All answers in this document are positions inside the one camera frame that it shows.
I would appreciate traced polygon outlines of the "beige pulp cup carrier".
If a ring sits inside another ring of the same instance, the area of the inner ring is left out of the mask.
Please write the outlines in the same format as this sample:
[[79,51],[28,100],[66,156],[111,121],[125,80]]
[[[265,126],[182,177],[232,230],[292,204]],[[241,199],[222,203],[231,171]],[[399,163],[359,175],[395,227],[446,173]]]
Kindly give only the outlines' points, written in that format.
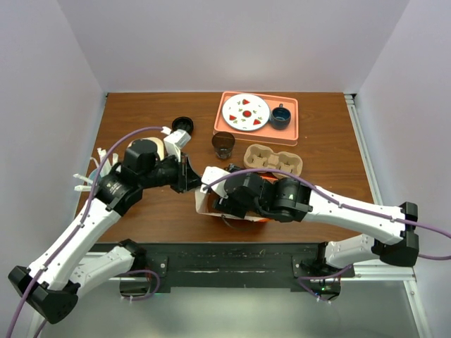
[[276,152],[272,148],[260,145],[250,145],[243,157],[246,168],[277,169],[284,173],[300,176],[303,170],[303,160],[300,156],[287,151]]

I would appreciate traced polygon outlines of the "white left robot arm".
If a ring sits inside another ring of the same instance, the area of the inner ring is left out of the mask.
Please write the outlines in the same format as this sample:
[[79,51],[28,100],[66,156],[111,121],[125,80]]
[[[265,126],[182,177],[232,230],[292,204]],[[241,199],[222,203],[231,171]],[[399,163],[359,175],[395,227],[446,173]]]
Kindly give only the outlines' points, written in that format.
[[29,266],[15,266],[8,279],[20,295],[46,322],[62,321],[79,298],[121,274],[138,276],[145,272],[144,249],[126,239],[91,263],[80,261],[94,243],[149,188],[169,186],[184,193],[201,186],[202,179],[176,144],[166,142],[167,155],[160,157],[150,139],[137,139],[125,150],[123,160],[94,181],[94,189],[80,213],[63,234]]

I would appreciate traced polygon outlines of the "orange paper bag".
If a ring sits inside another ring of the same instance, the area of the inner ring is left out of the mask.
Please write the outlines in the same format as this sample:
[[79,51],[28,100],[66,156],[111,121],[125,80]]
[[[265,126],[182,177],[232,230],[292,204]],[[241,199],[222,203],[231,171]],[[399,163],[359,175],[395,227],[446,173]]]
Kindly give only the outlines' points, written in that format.
[[200,215],[208,215],[220,219],[224,225],[239,230],[253,230],[257,225],[265,225],[269,219],[258,216],[256,213],[248,212],[244,218],[217,211],[213,207],[213,202],[218,197],[225,197],[224,182],[214,184],[212,188],[207,185],[215,180],[225,177],[229,172],[218,167],[207,166],[201,178],[201,186],[194,191],[195,210]]

